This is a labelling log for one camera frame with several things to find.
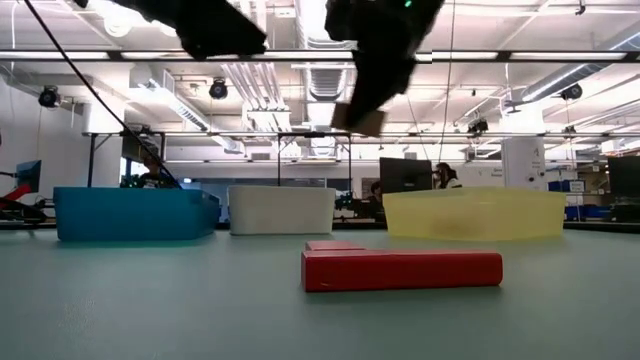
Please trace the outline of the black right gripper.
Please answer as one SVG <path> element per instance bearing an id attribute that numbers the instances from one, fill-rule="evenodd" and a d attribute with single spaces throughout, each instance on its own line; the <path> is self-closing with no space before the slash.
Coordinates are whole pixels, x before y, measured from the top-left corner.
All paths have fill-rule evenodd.
<path id="1" fill-rule="evenodd" d="M 372 111 L 383 111 L 386 102 L 406 91 L 416 66 L 412 55 L 431 32 L 445 1 L 326 1 L 324 29 L 329 38 L 355 41 L 360 50 L 352 52 L 357 78 L 348 125 L 357 125 Z"/>

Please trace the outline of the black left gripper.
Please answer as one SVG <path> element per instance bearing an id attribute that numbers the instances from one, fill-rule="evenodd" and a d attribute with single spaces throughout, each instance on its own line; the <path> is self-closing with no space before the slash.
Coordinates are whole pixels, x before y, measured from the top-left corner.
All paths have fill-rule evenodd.
<path id="1" fill-rule="evenodd" d="M 175 30 L 195 60 L 265 52 L 266 34 L 226 0 L 149 0 L 149 16 Z"/>

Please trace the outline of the natural wood rectangular block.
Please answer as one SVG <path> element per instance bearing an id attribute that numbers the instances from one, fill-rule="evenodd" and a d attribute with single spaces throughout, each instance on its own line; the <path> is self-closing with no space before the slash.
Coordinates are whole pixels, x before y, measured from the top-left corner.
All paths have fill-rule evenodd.
<path id="1" fill-rule="evenodd" d="M 347 103 L 336 103 L 330 126 L 333 129 L 360 134 L 368 137 L 379 137 L 386 119 L 386 113 L 375 110 L 367 114 L 357 125 L 348 125 Z"/>

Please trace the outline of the red rectangular block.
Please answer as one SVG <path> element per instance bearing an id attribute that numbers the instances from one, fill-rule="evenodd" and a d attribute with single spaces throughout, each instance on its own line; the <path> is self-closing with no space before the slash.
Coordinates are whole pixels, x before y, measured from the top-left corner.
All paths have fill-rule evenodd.
<path id="1" fill-rule="evenodd" d="M 336 240 L 316 240 L 308 241 L 305 244 L 306 251 L 351 251 L 351 250 L 364 250 L 357 244 L 347 241 Z"/>

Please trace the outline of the long red block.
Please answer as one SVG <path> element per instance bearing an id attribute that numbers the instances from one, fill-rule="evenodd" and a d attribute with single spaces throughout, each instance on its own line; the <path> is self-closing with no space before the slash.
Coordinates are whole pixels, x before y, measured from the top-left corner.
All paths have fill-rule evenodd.
<path id="1" fill-rule="evenodd" d="M 301 284 L 307 292 L 377 291 L 498 286 L 503 259 L 495 252 L 305 251 Z"/>

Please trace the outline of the black overhead rig beam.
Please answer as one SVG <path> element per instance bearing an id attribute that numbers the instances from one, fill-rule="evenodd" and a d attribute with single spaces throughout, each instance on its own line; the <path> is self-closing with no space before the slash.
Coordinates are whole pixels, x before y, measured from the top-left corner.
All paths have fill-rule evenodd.
<path id="1" fill-rule="evenodd" d="M 69 50 L 66 56 L 77 62 L 191 62 L 186 52 L 178 50 Z M 640 51 L 479 51 L 434 50 L 415 55 L 420 64 L 429 63 L 640 63 Z M 64 55 L 54 50 L 0 49 L 0 61 L 62 62 Z M 209 62 L 285 62 L 285 63 L 337 63 L 350 62 L 349 50 L 271 50 L 253 56 L 222 55 L 209 57 Z"/>

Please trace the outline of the black computer monitor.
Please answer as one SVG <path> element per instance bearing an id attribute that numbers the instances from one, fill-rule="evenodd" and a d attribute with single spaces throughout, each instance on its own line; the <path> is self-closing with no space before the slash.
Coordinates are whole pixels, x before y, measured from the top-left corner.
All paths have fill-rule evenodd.
<path id="1" fill-rule="evenodd" d="M 610 157 L 608 171 L 613 195 L 640 197 L 640 156 Z"/>
<path id="2" fill-rule="evenodd" d="M 383 194 L 433 189 L 429 160 L 382 157 L 379 159 L 379 178 Z"/>

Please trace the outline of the person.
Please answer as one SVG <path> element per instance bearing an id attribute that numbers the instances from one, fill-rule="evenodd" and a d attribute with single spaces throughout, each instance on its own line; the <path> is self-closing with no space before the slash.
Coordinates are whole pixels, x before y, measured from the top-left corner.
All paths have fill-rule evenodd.
<path id="1" fill-rule="evenodd" d="M 441 162 L 436 165 L 435 185 L 437 189 L 461 188 L 457 172 L 447 163 Z"/>
<path id="2" fill-rule="evenodd" d="M 160 167 L 160 163 L 151 156 L 143 159 L 143 165 L 147 171 L 139 176 L 136 181 L 137 188 L 173 188 L 175 183 L 172 178 L 165 174 Z"/>
<path id="3" fill-rule="evenodd" d="M 379 181 L 371 184 L 370 187 L 371 196 L 369 197 L 369 203 L 374 212 L 381 212 L 384 210 L 382 201 L 382 188 Z"/>

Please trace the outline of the white plastic bin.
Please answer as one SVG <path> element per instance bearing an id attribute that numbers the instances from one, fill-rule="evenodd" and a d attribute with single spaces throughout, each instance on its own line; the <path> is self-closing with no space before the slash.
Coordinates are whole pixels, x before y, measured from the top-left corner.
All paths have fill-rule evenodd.
<path id="1" fill-rule="evenodd" d="M 233 185 L 232 235 L 309 235 L 332 231 L 336 191 L 320 187 Z"/>

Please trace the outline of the white pillar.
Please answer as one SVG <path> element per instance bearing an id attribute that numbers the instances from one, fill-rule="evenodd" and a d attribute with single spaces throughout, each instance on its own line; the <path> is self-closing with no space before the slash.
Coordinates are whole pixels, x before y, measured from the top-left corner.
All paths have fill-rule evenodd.
<path id="1" fill-rule="evenodd" d="M 507 138 L 501 144 L 506 187 L 546 191 L 545 148 L 541 137 Z"/>

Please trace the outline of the translucent yellow plastic bin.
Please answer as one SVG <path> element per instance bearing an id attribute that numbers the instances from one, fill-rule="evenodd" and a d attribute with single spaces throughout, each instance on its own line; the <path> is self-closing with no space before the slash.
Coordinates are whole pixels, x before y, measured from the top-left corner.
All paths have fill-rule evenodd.
<path id="1" fill-rule="evenodd" d="M 566 195 L 512 187 L 461 187 L 383 196 L 393 237 L 519 241 L 563 233 Z"/>

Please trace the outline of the blue plastic bin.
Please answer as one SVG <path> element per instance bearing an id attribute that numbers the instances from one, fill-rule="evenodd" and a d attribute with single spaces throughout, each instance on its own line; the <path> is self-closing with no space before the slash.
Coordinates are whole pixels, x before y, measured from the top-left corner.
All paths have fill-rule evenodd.
<path id="1" fill-rule="evenodd" d="M 207 236 L 219 199 L 197 189 L 56 187 L 62 242 L 188 241 Z"/>

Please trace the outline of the blue-lit monitor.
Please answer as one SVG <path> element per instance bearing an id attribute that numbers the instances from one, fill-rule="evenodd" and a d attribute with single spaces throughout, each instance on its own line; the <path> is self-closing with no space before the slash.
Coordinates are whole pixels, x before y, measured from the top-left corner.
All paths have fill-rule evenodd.
<path id="1" fill-rule="evenodd" d="M 40 187 L 42 161 L 33 160 L 16 165 L 16 185 L 27 187 L 29 193 L 38 193 Z"/>

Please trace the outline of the red robot part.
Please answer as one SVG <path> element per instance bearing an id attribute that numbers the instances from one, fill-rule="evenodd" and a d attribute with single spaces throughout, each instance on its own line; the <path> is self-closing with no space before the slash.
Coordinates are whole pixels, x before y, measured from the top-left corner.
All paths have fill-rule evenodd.
<path id="1" fill-rule="evenodd" d="M 11 190 L 8 194 L 0 197 L 0 203 L 5 203 L 8 201 L 15 202 L 19 200 L 22 196 L 29 194 L 31 192 L 30 185 L 19 185 L 13 190 Z"/>

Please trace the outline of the silver ventilation duct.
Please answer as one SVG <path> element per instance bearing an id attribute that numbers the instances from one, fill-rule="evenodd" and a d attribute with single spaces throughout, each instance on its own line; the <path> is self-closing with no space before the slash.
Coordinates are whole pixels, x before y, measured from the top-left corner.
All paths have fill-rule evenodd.
<path id="1" fill-rule="evenodd" d="M 325 30 L 327 0 L 294 0 L 299 47 L 304 50 L 350 51 L 354 41 L 331 40 Z M 331 132 L 335 103 L 344 101 L 347 64 L 309 63 L 304 70 L 306 115 L 312 131 Z"/>

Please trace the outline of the black metal workstation frame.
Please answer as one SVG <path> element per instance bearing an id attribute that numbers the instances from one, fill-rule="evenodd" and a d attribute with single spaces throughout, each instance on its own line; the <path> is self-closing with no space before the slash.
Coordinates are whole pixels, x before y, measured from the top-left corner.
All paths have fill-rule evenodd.
<path id="1" fill-rule="evenodd" d="M 150 142 L 150 139 L 153 137 L 158 137 L 160 139 L 159 145 L 159 155 L 161 160 L 166 158 L 166 143 L 167 143 L 167 132 L 159 132 L 159 131 L 142 131 L 142 132 L 130 132 L 121 131 L 115 133 L 95 133 L 95 132 L 85 132 L 83 136 L 90 138 L 90 149 L 89 149 L 89 160 L 88 160 L 88 175 L 87 175 L 87 187 L 91 188 L 94 185 L 95 180 L 95 156 L 96 152 L 99 148 L 101 148 L 107 141 L 111 138 L 120 138 L 120 139 L 128 139 L 130 141 L 134 141 L 139 147 L 142 147 L 146 139 Z"/>

